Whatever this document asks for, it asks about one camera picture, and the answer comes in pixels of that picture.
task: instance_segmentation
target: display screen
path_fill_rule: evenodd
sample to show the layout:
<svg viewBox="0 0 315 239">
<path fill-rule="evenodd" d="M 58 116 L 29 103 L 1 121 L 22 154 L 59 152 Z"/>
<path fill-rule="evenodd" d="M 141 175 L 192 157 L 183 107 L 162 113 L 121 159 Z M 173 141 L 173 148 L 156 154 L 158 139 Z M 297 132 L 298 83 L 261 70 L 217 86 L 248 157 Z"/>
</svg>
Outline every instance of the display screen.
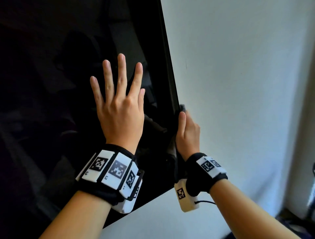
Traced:
<svg viewBox="0 0 315 239">
<path fill-rule="evenodd" d="M 145 171 L 134 210 L 174 186 L 179 111 L 160 1 L 0 3 L 0 228 L 38 238 L 76 192 L 75 177 L 106 139 L 89 78 L 126 57 L 129 90 L 143 65 Z M 105 226 L 123 217 L 111 210 Z"/>
</svg>

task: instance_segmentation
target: wearable device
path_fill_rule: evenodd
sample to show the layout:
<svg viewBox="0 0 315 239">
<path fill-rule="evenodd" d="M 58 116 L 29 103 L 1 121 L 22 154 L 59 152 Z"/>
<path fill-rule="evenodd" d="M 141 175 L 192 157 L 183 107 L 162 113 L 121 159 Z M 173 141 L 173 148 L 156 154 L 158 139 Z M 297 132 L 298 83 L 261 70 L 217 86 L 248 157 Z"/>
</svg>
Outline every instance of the wearable device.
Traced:
<svg viewBox="0 0 315 239">
<path fill-rule="evenodd" d="M 126 149 L 106 144 L 105 149 L 95 153 L 76 177 L 79 190 L 104 199 L 120 213 L 131 212 L 144 174 L 134 159 Z"/>
<path fill-rule="evenodd" d="M 209 192 L 221 179 L 227 178 L 227 171 L 213 158 L 203 153 L 196 153 L 186 161 L 187 179 L 175 183 L 177 199 L 183 212 L 199 208 L 198 194 Z"/>
</svg>

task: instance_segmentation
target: cable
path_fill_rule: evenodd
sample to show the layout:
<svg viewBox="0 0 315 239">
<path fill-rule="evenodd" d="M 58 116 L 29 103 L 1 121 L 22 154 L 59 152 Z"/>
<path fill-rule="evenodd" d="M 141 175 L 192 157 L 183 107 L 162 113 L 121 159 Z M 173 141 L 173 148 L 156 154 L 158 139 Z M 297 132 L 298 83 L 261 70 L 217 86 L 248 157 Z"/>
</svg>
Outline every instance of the cable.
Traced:
<svg viewBox="0 0 315 239">
<path fill-rule="evenodd" d="M 216 205 L 215 202 L 210 202 L 210 201 L 196 201 L 195 204 L 200 203 L 200 202 L 208 202 L 208 203 L 212 203 L 212 204 Z"/>
</svg>

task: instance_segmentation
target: qr-like code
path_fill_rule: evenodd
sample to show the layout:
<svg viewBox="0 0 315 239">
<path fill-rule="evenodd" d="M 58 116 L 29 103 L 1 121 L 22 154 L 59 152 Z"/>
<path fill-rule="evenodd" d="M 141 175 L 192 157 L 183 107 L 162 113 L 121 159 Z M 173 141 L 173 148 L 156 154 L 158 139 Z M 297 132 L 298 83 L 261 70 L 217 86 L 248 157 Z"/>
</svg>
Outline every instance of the qr-like code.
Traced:
<svg viewBox="0 0 315 239">
<path fill-rule="evenodd" d="M 178 195 L 178 199 L 183 199 L 184 197 L 186 197 L 183 188 L 180 188 L 180 189 L 176 190 L 176 192 L 177 192 L 177 195 Z"/>
<path fill-rule="evenodd" d="M 122 164 L 121 162 L 115 160 L 111 168 L 109 169 L 109 173 L 114 175 L 115 177 L 121 179 L 123 177 L 124 172 L 126 171 L 127 166 Z"/>
<path fill-rule="evenodd" d="M 127 178 L 127 181 L 126 181 L 126 184 L 128 185 L 129 188 L 131 188 L 134 180 L 135 180 L 135 174 L 133 173 L 132 170 L 130 170 L 130 173 L 128 175 L 128 178 Z"/>
<path fill-rule="evenodd" d="M 207 172 L 209 172 L 211 169 L 214 168 L 214 166 L 213 166 L 208 160 L 206 160 L 206 161 L 201 165 L 201 167 L 202 167 L 205 171 L 207 171 Z"/>
<path fill-rule="evenodd" d="M 139 188 L 140 188 L 140 187 L 137 188 L 137 191 L 136 191 L 136 193 L 135 193 L 135 195 L 134 195 L 134 198 L 137 197 L 137 194 L 138 194 L 138 192 L 139 192 Z"/>
<path fill-rule="evenodd" d="M 95 171 L 101 171 L 107 160 L 108 159 L 106 158 L 97 157 L 96 160 L 94 160 L 94 162 L 90 166 L 90 169 Z"/>
<path fill-rule="evenodd" d="M 216 166 L 217 168 L 218 168 L 218 167 L 221 167 L 221 165 L 218 164 L 215 160 L 210 160 L 210 162 L 211 162 L 214 166 Z"/>
</svg>

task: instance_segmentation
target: hand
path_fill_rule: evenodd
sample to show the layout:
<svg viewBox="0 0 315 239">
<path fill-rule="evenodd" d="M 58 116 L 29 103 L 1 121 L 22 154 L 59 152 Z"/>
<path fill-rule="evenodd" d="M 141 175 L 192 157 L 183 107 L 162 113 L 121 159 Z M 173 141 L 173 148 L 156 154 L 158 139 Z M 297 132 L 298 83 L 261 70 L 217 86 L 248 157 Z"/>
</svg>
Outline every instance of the hand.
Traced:
<svg viewBox="0 0 315 239">
<path fill-rule="evenodd" d="M 186 161 L 191 155 L 199 153 L 200 126 L 192 120 L 188 111 L 180 112 L 176 146 L 178 152 Z"/>
<path fill-rule="evenodd" d="M 115 95 L 111 65 L 108 60 L 103 61 L 105 78 L 104 102 L 97 79 L 91 76 L 90 82 L 96 102 L 99 118 L 106 143 L 121 146 L 135 154 L 143 131 L 144 113 L 143 98 L 145 89 L 141 88 L 142 64 L 137 63 L 135 77 L 128 96 L 126 59 L 123 54 L 118 55 L 118 83 Z"/>
</svg>

